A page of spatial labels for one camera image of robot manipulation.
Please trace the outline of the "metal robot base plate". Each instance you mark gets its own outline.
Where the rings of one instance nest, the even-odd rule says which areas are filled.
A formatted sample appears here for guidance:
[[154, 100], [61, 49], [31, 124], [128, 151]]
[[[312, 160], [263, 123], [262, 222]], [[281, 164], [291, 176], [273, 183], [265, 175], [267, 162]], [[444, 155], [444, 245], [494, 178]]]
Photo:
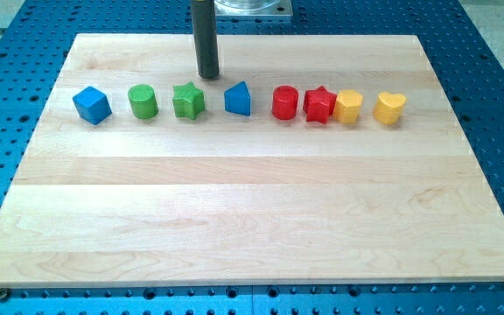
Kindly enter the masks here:
[[291, 0], [215, 0], [216, 14], [232, 18], [291, 18]]

